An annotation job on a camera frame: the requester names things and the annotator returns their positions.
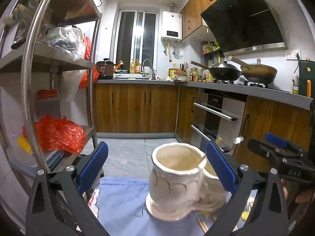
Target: cutting board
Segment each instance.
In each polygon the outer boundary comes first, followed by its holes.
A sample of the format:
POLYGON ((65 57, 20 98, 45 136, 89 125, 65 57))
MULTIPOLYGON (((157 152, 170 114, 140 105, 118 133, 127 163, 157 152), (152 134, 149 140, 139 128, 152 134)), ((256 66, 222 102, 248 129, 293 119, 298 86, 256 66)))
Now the cutting board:
POLYGON ((315 62, 299 61, 299 95, 307 96, 307 84, 311 80, 311 98, 315 98, 315 62))

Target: range hood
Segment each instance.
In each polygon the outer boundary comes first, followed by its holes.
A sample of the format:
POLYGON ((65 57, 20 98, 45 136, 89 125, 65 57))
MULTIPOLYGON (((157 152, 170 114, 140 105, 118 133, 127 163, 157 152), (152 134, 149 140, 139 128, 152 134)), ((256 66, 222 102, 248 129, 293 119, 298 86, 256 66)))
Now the range hood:
POLYGON ((286 48, 278 15, 265 0, 217 0, 201 17, 226 56, 286 48))

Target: light blue towel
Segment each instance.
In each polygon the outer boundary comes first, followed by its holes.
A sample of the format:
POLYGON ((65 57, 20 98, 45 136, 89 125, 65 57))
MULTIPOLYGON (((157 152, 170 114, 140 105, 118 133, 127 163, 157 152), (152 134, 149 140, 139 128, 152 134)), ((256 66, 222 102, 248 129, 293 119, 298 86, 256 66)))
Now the light blue towel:
POLYGON ((213 224, 211 217, 207 220, 196 211, 176 222, 152 217, 145 207, 146 179, 103 177, 97 188, 98 220, 111 236, 203 236, 197 218, 209 228, 213 224))

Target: frying pan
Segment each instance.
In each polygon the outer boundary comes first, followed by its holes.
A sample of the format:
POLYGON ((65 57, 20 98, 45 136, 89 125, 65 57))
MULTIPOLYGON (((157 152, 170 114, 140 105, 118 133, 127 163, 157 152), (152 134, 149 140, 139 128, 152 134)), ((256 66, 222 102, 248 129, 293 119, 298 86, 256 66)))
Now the frying pan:
POLYGON ((257 59, 257 64, 247 64, 234 56, 229 56, 228 59, 241 65, 244 77, 250 82, 270 84, 276 77, 277 69, 260 64, 260 58, 257 59))
POLYGON ((212 77, 218 80, 235 81, 242 75, 240 70, 234 65, 228 64, 226 61, 215 64, 212 67, 207 67, 195 61, 191 61, 191 64, 208 69, 212 77))

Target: ceramic cup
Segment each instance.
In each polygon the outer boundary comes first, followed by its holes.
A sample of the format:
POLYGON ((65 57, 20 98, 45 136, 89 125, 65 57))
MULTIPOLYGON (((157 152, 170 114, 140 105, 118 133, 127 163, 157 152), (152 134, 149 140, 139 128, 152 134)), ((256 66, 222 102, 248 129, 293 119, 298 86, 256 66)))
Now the ceramic cup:
POLYGON ((226 192, 197 147, 164 144, 153 151, 152 161, 146 207, 154 217, 176 221, 192 210, 213 212, 225 203, 226 192))

